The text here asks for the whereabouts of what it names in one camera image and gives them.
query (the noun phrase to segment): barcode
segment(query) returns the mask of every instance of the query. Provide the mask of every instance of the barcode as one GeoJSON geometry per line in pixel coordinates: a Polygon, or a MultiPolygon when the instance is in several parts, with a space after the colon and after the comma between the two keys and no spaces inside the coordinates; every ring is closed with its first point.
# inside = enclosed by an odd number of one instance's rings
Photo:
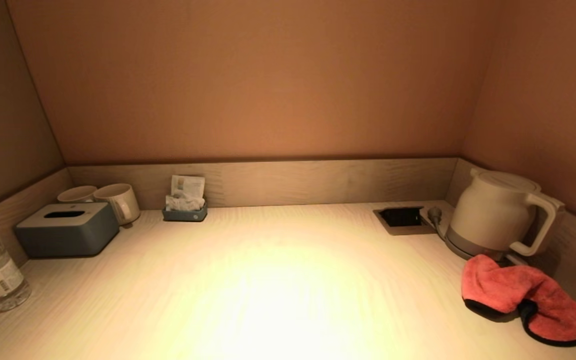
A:
{"type": "Polygon", "coordinates": [[[8,286],[8,284],[7,284],[4,280],[0,280],[0,285],[1,285],[1,288],[2,288],[5,292],[7,292],[7,291],[10,290],[10,287],[8,286]]]}

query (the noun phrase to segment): white mug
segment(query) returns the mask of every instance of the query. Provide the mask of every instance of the white mug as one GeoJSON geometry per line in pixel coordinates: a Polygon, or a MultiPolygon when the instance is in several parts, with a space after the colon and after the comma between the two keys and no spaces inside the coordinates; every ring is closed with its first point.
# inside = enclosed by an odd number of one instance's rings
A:
{"type": "Polygon", "coordinates": [[[135,191],[129,184],[112,184],[94,192],[97,201],[110,203],[119,225],[126,225],[137,220],[140,215],[135,191]]]}
{"type": "Polygon", "coordinates": [[[57,201],[60,203],[93,203],[93,194],[97,191],[96,186],[77,186],[60,193],[57,201]]]}

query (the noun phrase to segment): white kettle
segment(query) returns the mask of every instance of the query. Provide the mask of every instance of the white kettle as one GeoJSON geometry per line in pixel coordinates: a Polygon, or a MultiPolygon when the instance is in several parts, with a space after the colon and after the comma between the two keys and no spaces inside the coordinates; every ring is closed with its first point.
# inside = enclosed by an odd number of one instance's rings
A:
{"type": "Polygon", "coordinates": [[[499,262],[511,250],[532,256],[546,250],[565,213],[564,204],[541,193],[539,184],[512,173],[472,169],[471,185],[461,194],[446,245],[462,258],[488,255],[499,262]],[[535,219],[535,207],[548,217],[530,246],[522,243],[535,219]]]}

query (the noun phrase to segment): kettle lid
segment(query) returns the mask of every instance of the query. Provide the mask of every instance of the kettle lid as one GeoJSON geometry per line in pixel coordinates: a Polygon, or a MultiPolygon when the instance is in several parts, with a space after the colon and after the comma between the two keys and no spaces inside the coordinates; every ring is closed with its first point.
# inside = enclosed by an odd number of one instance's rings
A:
{"type": "Polygon", "coordinates": [[[517,192],[540,192],[542,187],[538,183],[525,177],[501,171],[483,171],[477,176],[483,182],[517,192]]]}

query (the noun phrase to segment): tissue box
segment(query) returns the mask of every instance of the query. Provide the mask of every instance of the tissue box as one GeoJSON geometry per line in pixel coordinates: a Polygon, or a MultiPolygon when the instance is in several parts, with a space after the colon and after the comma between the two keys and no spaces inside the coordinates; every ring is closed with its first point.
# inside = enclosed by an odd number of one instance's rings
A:
{"type": "Polygon", "coordinates": [[[118,232],[107,202],[53,203],[14,227],[31,258],[97,255],[118,232]]]}
{"type": "Polygon", "coordinates": [[[164,221],[189,221],[200,223],[208,215],[208,206],[204,205],[201,210],[197,211],[167,211],[165,208],[161,211],[164,214],[164,221]]]}

